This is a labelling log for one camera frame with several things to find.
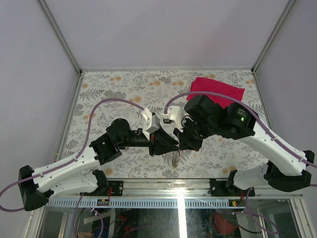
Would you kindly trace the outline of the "metal key organiser with rings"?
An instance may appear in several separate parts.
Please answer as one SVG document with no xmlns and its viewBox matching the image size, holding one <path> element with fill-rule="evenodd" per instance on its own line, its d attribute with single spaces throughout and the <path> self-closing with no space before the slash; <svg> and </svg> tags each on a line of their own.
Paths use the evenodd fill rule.
<svg viewBox="0 0 317 238">
<path fill-rule="evenodd" d="M 178 150 L 178 151 L 173 151 L 172 152 L 172 160 L 171 160 L 171 164 L 173 166 L 174 169 L 176 169 L 181 161 L 182 158 L 182 150 Z"/>
</svg>

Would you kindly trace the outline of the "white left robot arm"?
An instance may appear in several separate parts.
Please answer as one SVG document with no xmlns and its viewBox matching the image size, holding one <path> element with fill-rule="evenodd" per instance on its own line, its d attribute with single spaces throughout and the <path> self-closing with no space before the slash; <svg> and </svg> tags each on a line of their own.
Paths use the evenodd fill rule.
<svg viewBox="0 0 317 238">
<path fill-rule="evenodd" d="M 19 170 L 19 185 L 24 210 L 33 211 L 49 200 L 83 193 L 89 196 L 108 195 L 110 187 L 98 166 L 113 161 L 127 147 L 148 148 L 150 156 L 178 150 L 178 142 L 166 133 L 159 123 L 149 132 L 131 130 L 125 119 L 116 119 L 106 133 L 92 141 L 79 157 L 67 158 L 40 168 L 24 166 Z"/>
</svg>

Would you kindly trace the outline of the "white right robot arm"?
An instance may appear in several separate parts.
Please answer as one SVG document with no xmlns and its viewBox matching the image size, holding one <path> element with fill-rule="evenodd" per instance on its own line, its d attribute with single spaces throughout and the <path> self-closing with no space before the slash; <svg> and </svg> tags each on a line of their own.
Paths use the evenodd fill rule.
<svg viewBox="0 0 317 238">
<path fill-rule="evenodd" d="M 239 103 L 225 109 L 208 96 L 197 95 L 184 107 L 189 118 L 181 132 L 174 130 L 181 150 L 199 151 L 203 140 L 220 135 L 226 139 L 243 142 L 268 159 L 260 167 L 230 173 L 226 191 L 238 195 L 250 187 L 269 185 L 283 192 L 293 192 L 311 185 L 312 175 L 306 170 L 312 163 L 312 151 L 300 151 L 273 133 L 258 115 Z"/>
</svg>

